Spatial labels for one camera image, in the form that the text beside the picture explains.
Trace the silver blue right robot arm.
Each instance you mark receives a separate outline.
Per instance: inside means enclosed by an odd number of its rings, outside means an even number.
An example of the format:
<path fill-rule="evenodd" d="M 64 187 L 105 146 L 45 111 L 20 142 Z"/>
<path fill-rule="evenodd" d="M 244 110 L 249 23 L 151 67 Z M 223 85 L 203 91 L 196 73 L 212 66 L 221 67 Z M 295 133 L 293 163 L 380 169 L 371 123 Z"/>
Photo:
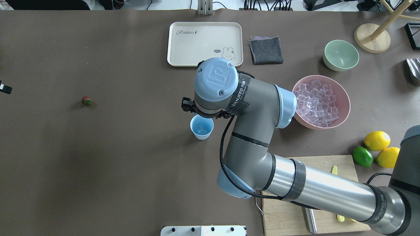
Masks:
<path fill-rule="evenodd" d="M 220 150 L 226 193 L 285 201 L 352 218 L 387 236 L 419 235 L 419 125 L 409 128 L 388 186 L 375 187 L 268 152 L 275 128 L 295 114 L 294 93 L 238 71 L 224 58 L 198 63 L 195 98 L 182 109 L 205 118 L 236 118 Z"/>

